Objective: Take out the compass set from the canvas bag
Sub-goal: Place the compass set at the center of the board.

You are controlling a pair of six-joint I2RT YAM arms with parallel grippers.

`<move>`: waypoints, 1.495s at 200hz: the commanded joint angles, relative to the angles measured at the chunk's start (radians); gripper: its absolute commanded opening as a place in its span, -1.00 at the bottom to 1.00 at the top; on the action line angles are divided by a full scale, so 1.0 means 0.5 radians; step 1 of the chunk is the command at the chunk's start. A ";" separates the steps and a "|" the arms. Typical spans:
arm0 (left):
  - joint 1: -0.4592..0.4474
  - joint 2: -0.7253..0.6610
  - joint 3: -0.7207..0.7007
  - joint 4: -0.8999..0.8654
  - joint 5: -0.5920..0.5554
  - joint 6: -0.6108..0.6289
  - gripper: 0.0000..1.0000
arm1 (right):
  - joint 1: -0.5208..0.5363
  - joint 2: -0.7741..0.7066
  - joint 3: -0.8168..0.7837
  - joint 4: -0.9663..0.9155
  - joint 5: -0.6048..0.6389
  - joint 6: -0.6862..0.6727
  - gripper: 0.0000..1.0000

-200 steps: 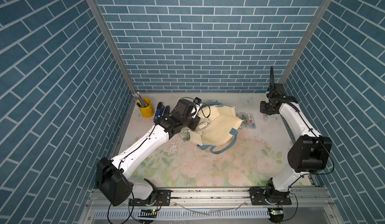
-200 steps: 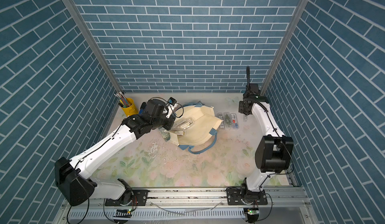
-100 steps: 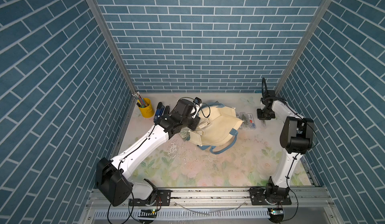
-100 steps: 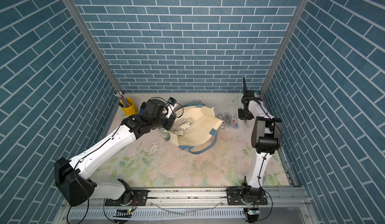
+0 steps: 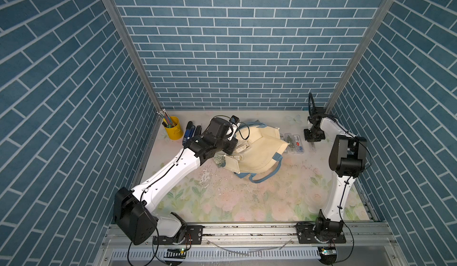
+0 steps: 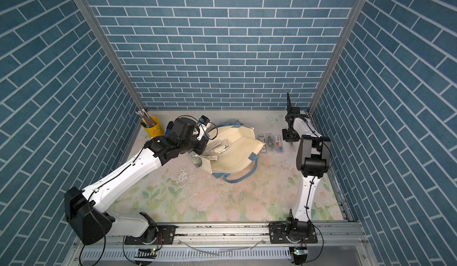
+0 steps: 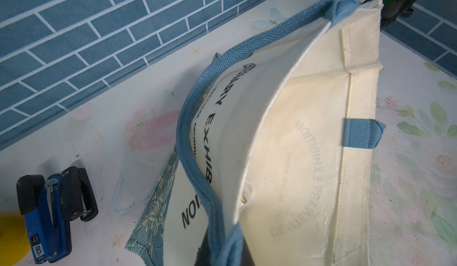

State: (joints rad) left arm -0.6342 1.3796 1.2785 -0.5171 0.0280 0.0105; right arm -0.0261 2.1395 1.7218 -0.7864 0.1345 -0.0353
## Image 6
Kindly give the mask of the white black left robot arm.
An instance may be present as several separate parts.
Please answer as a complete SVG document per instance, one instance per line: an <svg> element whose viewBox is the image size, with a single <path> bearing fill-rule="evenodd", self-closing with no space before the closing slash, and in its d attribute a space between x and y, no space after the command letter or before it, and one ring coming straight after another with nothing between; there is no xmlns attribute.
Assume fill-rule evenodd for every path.
<svg viewBox="0 0 457 266"><path fill-rule="evenodd" d="M147 141L132 159L92 183L72 187L64 195L65 219L84 245L92 245L108 236L138 237L143 244L156 243L157 223L145 212L120 214L109 211L120 195L149 173L181 154L201 155L209 137L209 118L181 116L169 122L165 135Z"/></svg>

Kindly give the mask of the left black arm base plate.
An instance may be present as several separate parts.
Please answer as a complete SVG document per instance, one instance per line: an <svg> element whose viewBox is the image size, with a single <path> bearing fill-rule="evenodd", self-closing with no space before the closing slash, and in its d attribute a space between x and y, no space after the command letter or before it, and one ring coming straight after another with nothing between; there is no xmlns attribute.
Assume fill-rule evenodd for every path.
<svg viewBox="0 0 457 266"><path fill-rule="evenodd" d="M177 227L175 225L158 225L149 227L139 237L126 236L125 245L171 245L174 241Z"/></svg>

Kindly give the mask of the cream canvas tote bag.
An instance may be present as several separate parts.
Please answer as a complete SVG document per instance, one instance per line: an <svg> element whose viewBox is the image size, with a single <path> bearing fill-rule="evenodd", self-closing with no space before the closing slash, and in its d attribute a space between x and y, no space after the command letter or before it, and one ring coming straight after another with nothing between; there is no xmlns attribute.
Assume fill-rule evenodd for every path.
<svg viewBox="0 0 457 266"><path fill-rule="evenodd" d="M194 166L222 178L226 183L239 183L251 176L258 167L258 155L263 144L255 138L252 127L238 122L217 126L208 134L209 141L202 155L218 155L218 161L203 159L202 155L190 152ZM210 152L210 148L223 141L230 143L230 148L220 154Z"/></svg>

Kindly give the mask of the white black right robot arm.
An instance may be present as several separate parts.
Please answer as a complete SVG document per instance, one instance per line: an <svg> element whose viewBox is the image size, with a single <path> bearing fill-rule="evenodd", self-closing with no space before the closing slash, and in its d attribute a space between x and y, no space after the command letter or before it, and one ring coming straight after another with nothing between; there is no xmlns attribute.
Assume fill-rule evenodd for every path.
<svg viewBox="0 0 457 266"><path fill-rule="evenodd" d="M283 140L298 143L296 168L302 174L292 215L299 221L308 221L317 185L331 166L331 140L321 135L298 107L287 107L285 121L288 127L282 130Z"/></svg>

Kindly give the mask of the clear compass case gold label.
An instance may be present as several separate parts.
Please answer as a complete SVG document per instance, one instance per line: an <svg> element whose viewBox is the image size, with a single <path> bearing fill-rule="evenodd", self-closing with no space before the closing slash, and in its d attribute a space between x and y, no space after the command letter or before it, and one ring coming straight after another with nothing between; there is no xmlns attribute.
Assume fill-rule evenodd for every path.
<svg viewBox="0 0 457 266"><path fill-rule="evenodd" d="M263 144L261 153L266 153L267 152L267 147L266 147L266 141L265 141L265 135L264 134L259 134L257 136L257 139Z"/></svg>

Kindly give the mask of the clear compass case blue insert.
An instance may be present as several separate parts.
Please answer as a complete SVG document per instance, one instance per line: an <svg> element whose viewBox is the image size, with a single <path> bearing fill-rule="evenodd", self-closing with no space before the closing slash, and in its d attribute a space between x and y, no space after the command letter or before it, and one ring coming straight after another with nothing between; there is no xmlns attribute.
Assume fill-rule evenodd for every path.
<svg viewBox="0 0 457 266"><path fill-rule="evenodd" d="M274 142L275 142L275 150L277 154L284 153L284 149L282 146L282 140L280 135L274 135Z"/></svg>

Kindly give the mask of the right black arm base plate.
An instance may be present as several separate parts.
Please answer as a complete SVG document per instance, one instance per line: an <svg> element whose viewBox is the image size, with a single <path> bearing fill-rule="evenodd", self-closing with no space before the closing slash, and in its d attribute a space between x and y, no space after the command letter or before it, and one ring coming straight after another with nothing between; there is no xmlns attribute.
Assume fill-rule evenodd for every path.
<svg viewBox="0 0 457 266"><path fill-rule="evenodd" d="M296 221L292 224L272 222L268 224L268 234L272 244L315 244L318 242L315 227L310 221Z"/></svg>

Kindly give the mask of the clear compass set case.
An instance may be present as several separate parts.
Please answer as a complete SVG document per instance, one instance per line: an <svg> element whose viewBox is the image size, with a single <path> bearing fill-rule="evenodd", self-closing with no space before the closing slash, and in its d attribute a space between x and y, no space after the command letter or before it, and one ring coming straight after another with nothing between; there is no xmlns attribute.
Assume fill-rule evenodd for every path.
<svg viewBox="0 0 457 266"><path fill-rule="evenodd" d="M272 133L265 134L265 143L269 153L276 153L276 142Z"/></svg>

